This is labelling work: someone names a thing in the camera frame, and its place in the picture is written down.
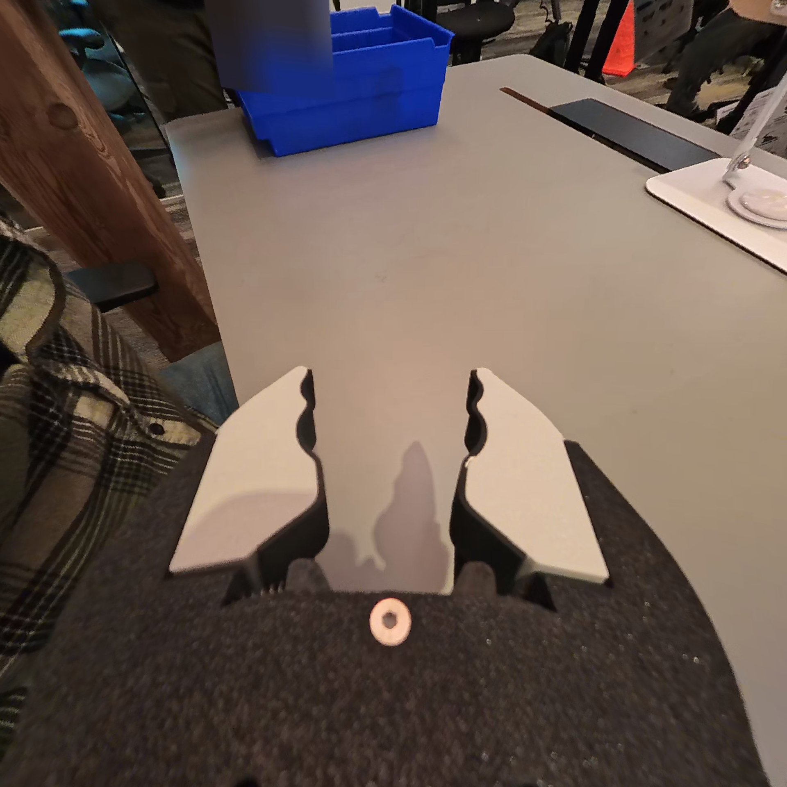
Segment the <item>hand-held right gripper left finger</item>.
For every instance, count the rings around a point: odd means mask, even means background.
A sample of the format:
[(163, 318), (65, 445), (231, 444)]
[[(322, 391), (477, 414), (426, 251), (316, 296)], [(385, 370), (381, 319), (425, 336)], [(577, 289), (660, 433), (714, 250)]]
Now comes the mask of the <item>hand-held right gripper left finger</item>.
[(228, 569), (252, 593), (282, 589), (290, 565), (313, 559), (330, 534), (316, 455), (312, 370), (296, 367), (216, 432), (175, 546), (175, 576)]

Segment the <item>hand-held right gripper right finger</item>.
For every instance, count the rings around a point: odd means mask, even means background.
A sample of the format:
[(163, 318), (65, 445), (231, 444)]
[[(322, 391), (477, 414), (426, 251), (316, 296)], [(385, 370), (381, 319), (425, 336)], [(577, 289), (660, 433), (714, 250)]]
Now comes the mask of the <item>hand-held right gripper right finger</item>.
[(560, 430), (487, 368), (471, 371), (449, 536), (456, 595), (528, 595), (547, 576), (611, 581)]

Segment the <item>blue plastic bin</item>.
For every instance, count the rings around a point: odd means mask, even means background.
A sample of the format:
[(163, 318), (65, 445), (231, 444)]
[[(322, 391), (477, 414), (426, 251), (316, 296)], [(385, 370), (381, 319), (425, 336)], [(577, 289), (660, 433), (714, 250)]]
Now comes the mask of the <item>blue plastic bin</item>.
[(330, 13), (333, 82), (320, 97), (235, 89), (254, 138), (285, 157), (438, 122), (454, 34), (399, 5)]

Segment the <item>white document stand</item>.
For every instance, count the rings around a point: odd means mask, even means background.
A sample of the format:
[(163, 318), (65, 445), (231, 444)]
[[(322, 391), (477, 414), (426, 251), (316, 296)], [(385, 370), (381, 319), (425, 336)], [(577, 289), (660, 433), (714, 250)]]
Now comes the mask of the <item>white document stand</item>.
[[(767, 112), (786, 95), (786, 77)], [(786, 179), (753, 162), (753, 150), (650, 178), (646, 191), (782, 273), (786, 272)]]

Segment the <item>wooden pillar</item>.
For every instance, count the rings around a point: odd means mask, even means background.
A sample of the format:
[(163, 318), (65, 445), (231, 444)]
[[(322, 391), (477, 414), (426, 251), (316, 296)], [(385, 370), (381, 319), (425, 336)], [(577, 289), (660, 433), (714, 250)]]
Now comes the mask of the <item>wooden pillar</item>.
[(175, 361), (221, 339), (201, 266), (38, 2), (1, 2), (1, 177), (84, 268), (144, 264), (133, 319)]

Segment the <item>printed white box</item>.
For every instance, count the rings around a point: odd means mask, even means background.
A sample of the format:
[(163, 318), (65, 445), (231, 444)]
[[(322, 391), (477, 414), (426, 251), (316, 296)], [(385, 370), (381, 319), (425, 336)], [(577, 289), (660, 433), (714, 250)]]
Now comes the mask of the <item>printed white box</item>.
[(786, 157), (786, 99), (768, 113), (776, 87), (758, 93), (734, 127), (731, 137), (737, 140), (735, 153), (754, 148), (778, 157)]

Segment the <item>orange traffic cone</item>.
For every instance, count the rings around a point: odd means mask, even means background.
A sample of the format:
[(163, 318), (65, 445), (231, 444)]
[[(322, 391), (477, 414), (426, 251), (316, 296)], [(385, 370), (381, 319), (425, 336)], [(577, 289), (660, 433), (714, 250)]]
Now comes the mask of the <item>orange traffic cone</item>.
[(603, 75), (626, 77), (635, 70), (635, 10), (628, 2), (619, 21), (605, 64)]

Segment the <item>black office stool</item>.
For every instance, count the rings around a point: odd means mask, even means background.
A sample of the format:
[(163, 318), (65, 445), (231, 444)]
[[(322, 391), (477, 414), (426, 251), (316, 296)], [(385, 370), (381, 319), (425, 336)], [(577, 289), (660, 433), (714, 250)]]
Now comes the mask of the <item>black office stool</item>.
[(442, 26), (453, 34), (452, 65), (479, 62), (484, 43), (496, 39), (514, 25), (517, 4), (517, 1), (473, 2), (442, 14)]

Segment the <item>dark printed box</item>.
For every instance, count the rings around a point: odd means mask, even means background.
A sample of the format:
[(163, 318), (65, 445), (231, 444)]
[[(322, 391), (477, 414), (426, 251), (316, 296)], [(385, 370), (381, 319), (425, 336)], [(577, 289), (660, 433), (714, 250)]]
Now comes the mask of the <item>dark printed box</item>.
[(633, 1), (635, 62), (647, 60), (692, 26), (694, 1)]

